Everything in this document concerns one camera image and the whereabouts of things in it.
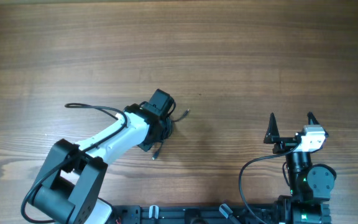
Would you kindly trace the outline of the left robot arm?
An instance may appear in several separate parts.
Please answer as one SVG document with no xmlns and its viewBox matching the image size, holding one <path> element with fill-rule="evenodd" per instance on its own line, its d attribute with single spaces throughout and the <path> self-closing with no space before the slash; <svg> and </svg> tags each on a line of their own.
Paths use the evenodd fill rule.
<svg viewBox="0 0 358 224">
<path fill-rule="evenodd" d="M 175 100 L 157 89 L 150 100 L 123 110 L 83 103 L 65 107 L 98 110 L 115 122 L 76 143 L 57 141 L 24 196 L 21 215 L 37 223 L 26 213 L 31 205 L 48 217 L 45 223 L 122 223 L 120 211 L 99 197 L 108 166 L 135 146 L 147 152 L 155 143 L 163 144 L 173 132 Z"/>
</svg>

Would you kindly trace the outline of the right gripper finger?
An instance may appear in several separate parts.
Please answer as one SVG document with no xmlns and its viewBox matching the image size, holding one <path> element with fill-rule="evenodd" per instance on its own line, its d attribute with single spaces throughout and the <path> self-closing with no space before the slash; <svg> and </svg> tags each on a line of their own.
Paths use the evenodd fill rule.
<svg viewBox="0 0 358 224">
<path fill-rule="evenodd" d="M 320 125 L 314 114 L 310 111 L 307 114 L 309 125 Z M 329 133 L 323 128 L 325 137 L 329 137 Z"/>
<path fill-rule="evenodd" d="M 280 133 L 274 113 L 270 114 L 267 132 L 264 137 L 264 144 L 275 144 L 280 142 Z"/>
</svg>

